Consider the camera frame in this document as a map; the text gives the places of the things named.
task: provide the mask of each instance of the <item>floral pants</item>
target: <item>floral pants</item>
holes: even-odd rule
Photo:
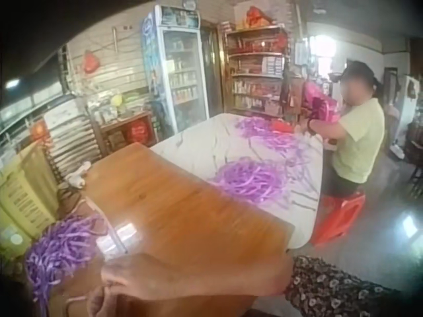
[[[296,257],[286,299],[304,317],[384,316],[399,292],[340,271],[322,259]]]

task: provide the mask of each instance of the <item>table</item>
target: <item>table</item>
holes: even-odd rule
[[[214,177],[217,169],[225,162],[241,157],[284,160],[278,153],[266,148],[260,140],[252,139],[249,142],[241,137],[241,132],[235,124],[242,118],[244,117],[235,114],[220,114],[156,144],[151,150],[203,180]],[[309,144],[305,154],[308,157],[307,168],[315,191],[307,193],[300,183],[290,184],[288,208],[282,209],[277,202],[259,206],[295,227],[288,244],[288,248],[291,249],[302,247],[311,238],[322,180],[321,137],[305,135],[300,138]]]
[[[140,144],[96,162],[83,195],[104,213],[129,253],[145,252],[185,270],[247,264],[286,251],[292,226],[255,206],[234,200]],[[102,259],[94,259],[59,285],[50,300],[59,316],[69,297],[100,282]],[[239,317],[254,297],[190,297],[145,302],[140,317]],[[74,304],[70,317],[87,315]]]

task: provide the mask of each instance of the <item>yellow t-shirt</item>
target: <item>yellow t-shirt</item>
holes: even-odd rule
[[[347,136],[338,141],[332,159],[336,173],[351,182],[367,181],[385,132],[385,117],[376,98],[355,106],[339,120]]]

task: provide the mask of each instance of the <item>door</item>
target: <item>door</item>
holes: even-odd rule
[[[176,132],[208,119],[198,31],[164,30],[165,76]]]
[[[217,27],[202,20],[200,33],[209,114],[210,117],[214,117],[223,112]]]

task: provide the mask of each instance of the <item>beverage cooler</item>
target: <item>beverage cooler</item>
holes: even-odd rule
[[[142,22],[150,92],[178,133],[209,118],[198,11],[156,5]]]

